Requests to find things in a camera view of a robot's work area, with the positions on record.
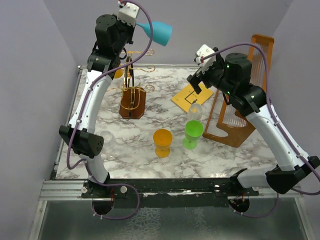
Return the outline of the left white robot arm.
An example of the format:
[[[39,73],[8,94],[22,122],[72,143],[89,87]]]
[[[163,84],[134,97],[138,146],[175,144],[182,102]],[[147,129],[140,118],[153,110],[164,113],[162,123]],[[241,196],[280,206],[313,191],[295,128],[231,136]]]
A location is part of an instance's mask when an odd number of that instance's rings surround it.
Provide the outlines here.
[[[67,125],[61,125],[59,135],[89,168],[89,180],[97,196],[106,197],[111,190],[109,172],[103,165],[100,152],[104,139],[95,134],[98,111],[115,74],[102,74],[117,68],[126,44],[132,44],[136,18],[119,14],[104,14],[96,19],[94,43],[87,59],[87,77],[76,111]]]

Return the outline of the clear wine glass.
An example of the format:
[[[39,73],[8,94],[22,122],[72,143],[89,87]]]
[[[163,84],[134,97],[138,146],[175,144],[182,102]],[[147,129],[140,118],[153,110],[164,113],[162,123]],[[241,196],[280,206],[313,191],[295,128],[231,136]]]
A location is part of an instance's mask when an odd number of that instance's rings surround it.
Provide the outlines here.
[[[117,158],[120,156],[121,148],[117,143],[116,137],[110,131],[102,131],[100,136],[103,137],[103,147],[101,154],[107,158]]]
[[[198,103],[193,103],[187,113],[187,121],[200,121],[203,115],[203,108]]]

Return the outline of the aluminium frame rail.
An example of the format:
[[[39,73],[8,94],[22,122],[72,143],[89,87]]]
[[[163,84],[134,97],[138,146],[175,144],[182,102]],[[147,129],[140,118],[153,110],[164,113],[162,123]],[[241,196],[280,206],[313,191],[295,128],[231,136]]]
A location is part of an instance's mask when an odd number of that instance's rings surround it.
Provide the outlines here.
[[[39,199],[41,201],[76,201],[83,200],[84,195],[88,193],[84,190],[84,180],[45,180],[42,184]],[[208,194],[206,190],[160,190],[158,192],[147,191],[142,193],[142,197],[149,196],[159,197],[164,194],[166,197],[178,197],[178,196],[193,196],[199,197],[200,195]],[[276,193],[270,188],[261,188],[257,192],[248,191],[245,195],[245,199],[257,199],[257,198],[275,198]]]

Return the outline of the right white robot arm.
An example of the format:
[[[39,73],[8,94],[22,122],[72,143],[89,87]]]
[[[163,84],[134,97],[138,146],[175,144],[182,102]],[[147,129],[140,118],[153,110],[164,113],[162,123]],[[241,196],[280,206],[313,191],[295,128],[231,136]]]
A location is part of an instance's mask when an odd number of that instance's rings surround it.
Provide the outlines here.
[[[252,63],[243,53],[230,53],[225,58],[219,51],[197,52],[194,61],[199,69],[187,77],[197,94],[200,83],[215,87],[228,97],[232,105],[260,133],[272,151],[277,164],[271,169],[245,169],[234,174],[229,189],[240,196],[250,187],[270,187],[279,194],[295,186],[320,165],[317,156],[310,156],[289,134],[266,92],[250,82]]]

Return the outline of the orange plastic goblet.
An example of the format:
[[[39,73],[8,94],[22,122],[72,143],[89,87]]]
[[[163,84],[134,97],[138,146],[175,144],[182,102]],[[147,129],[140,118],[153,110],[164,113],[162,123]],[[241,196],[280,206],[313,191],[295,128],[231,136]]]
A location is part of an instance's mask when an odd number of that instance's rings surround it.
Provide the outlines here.
[[[159,158],[166,158],[171,152],[171,144],[173,141],[172,133],[167,129],[158,129],[153,134],[155,145],[155,154]]]
[[[123,76],[123,74],[124,74],[124,70],[122,69],[122,68],[120,68],[120,69],[118,69],[118,70],[116,70],[115,72],[114,72],[114,79],[119,79],[119,78],[121,78],[122,76]]]

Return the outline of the blue plastic goblet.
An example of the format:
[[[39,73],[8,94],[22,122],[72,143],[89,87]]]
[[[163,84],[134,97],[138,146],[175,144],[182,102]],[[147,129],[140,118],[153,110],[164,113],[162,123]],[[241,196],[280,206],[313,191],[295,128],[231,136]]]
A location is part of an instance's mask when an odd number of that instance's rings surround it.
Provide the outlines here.
[[[163,47],[165,47],[172,35],[173,27],[166,23],[160,21],[152,21],[153,34],[151,34],[151,27],[149,23],[136,23],[139,27],[143,29],[145,34],[150,38],[152,36],[152,41]]]

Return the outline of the green plastic goblet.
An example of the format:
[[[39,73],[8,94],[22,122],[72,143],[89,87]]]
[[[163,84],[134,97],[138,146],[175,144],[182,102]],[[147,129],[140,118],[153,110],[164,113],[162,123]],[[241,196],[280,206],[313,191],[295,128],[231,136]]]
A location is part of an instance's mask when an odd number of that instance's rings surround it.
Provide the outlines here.
[[[197,147],[198,139],[204,131],[203,124],[198,120],[190,120],[186,123],[184,129],[184,139],[182,145],[188,150],[193,150]]]

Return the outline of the yellow booklet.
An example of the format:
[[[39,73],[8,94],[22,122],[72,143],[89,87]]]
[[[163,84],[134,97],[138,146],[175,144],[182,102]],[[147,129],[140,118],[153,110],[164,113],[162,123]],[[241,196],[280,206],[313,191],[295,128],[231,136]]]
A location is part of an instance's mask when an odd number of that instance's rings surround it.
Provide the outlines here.
[[[191,105],[194,103],[202,105],[205,103],[210,97],[214,95],[214,91],[205,87],[203,83],[199,84],[200,94],[197,94],[193,87],[188,84],[181,91],[179,91],[176,95],[171,98],[171,101],[177,105],[184,112],[188,112]]]

